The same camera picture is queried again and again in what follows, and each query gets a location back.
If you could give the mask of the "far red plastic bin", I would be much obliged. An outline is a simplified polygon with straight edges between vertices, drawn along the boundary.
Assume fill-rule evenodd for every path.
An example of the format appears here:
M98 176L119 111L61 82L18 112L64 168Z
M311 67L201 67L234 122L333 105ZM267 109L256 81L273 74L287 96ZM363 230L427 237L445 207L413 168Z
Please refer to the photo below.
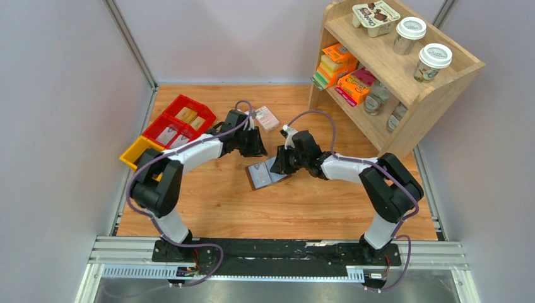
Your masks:
M176 97L163 111L163 115L185 124L191 130L192 136L203 134L216 120L216 115L207 105L185 95Z

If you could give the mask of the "playing card box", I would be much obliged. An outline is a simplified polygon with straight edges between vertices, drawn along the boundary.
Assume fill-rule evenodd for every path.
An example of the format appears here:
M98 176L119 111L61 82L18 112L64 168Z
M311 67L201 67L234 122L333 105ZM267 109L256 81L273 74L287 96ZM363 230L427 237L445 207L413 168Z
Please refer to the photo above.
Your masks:
M279 120L266 106L256 109L255 113L257 122L266 133L275 130L279 126Z

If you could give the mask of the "far paper coffee cup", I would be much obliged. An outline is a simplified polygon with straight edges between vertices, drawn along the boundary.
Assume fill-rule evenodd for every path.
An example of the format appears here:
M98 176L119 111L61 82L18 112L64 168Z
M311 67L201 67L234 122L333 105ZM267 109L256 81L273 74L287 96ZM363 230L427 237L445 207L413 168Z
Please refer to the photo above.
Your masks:
M396 26L397 35L392 47L394 53L408 55L417 41L426 35L426 30L424 20L414 16L403 18Z

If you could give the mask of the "wooden shelf unit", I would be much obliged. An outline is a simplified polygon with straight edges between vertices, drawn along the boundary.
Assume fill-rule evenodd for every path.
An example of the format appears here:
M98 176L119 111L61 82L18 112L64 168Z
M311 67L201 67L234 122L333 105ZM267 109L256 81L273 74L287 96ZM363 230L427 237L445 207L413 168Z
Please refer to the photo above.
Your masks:
M485 64L431 23L422 42L417 43L408 55L397 55L392 50L396 37L394 32L371 38L364 29L357 29L351 24L351 9L356 4L356 1L334 1L327 6L317 54L321 56L323 48L342 43L386 85L392 97L378 115L371 116L365 113L361 105L350 106L333 87L320 91L311 85L309 108L314 109L328 100L335 101L376 147L379 155L393 153L403 159L471 84ZM420 83L413 78L419 61L418 52L434 42L450 48L452 63L431 82ZM399 102L408 110L394 132L389 133L386 122Z

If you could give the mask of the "silver VIP card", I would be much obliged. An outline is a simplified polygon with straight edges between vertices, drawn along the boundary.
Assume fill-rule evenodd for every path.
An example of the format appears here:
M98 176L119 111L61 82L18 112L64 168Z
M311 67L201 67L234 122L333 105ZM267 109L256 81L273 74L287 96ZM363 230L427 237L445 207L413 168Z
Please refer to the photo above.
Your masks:
M251 165L249 173L256 189L270 185L271 175L264 162Z
M169 149L171 150L174 148L178 148L180 146L187 144L189 141L190 141L189 137L187 137L184 134L180 134L171 142Z

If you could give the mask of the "near paper coffee cup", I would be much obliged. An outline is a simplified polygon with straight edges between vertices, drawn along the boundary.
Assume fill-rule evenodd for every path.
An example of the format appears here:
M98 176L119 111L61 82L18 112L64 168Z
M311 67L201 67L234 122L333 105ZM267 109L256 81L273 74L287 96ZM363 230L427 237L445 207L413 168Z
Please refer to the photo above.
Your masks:
M444 44L431 43L424 46L418 53L419 61L413 78L420 83L428 83L435 79L441 70L450 66L452 51Z

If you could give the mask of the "near red plastic bin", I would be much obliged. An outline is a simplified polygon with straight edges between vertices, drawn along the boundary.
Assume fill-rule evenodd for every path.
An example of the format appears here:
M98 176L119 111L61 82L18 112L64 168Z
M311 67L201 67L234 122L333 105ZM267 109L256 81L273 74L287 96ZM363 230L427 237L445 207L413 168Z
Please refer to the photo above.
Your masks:
M165 114L158 116L142 135L166 150L180 147L199 137L192 126Z

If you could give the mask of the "brown leather card holder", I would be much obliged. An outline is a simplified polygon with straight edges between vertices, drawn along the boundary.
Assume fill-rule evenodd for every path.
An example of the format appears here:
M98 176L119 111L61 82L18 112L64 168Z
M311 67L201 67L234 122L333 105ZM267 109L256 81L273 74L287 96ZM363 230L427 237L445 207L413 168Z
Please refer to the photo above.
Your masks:
M276 174L270 171L275 160L276 157L271 157L263 162L255 163L245 168L245 173L253 191L272 186L290 178L290 175Z

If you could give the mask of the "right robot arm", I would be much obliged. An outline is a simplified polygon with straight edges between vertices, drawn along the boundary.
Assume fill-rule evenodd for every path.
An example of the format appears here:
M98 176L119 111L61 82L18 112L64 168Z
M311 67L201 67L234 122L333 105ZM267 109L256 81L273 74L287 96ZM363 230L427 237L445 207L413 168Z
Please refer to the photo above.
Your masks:
M379 158L347 157L322 151L308 131L285 126L270 171L294 174L305 169L312 177L360 184L375 210L372 223L361 236L360 256L368 264L376 264L385 256L401 223L418 211L424 190L403 163L392 153Z

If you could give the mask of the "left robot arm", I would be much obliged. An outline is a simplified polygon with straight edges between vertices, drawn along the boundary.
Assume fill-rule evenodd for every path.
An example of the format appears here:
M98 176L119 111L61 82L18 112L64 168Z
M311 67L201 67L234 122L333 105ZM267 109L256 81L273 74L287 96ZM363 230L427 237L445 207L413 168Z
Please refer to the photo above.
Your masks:
M127 203L153 222L161 238L170 243L168 253L176 261L187 261L194 247L191 231L177 211L183 176L235 150L243 157L265 156L255 116L254 111L232 109L225 121L190 143L162 152L152 148L143 152L128 185Z

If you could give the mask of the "left glass jar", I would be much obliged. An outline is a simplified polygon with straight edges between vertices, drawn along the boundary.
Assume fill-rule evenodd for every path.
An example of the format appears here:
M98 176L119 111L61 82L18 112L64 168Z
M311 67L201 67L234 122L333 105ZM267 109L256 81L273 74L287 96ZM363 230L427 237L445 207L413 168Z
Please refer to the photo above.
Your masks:
M377 115L391 97L390 90L379 80L375 80L364 101L364 110L371 116Z

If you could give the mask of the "red plastic bin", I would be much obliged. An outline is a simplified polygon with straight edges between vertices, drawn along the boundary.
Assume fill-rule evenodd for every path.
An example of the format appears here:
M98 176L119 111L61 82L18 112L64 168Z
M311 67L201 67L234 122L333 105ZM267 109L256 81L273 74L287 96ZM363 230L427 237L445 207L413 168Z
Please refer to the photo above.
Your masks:
M199 137L192 126L165 114L158 116L142 135L166 150L180 147Z
M185 95L176 97L163 111L163 115L185 124L191 130L192 136L203 134L216 120L216 115L207 105Z

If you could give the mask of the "stacked sponge pack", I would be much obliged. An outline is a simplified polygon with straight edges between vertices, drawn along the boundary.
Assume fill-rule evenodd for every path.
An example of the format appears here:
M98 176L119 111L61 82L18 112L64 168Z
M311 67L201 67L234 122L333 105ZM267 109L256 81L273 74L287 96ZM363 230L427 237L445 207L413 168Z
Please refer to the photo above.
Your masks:
M322 49L319 65L311 81L320 91L335 85L357 68L358 59L341 43Z

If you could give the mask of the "right glass jar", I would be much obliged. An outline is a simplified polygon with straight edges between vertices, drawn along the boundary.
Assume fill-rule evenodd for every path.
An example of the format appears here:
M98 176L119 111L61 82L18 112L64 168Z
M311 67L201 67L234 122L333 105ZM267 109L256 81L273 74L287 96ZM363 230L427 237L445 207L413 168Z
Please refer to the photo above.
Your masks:
M399 123L407 113L407 110L407 107L401 102L396 105L386 122L386 130L389 133L393 133L398 127Z

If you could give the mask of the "gold card in bin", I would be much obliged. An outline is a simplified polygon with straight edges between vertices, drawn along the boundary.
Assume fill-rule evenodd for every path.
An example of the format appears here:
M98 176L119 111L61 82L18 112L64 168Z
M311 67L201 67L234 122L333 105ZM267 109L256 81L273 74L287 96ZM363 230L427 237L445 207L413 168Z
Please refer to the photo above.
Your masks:
M205 118L201 117L197 112L188 107L180 109L175 115L175 118L190 125L195 130L199 130L205 122Z

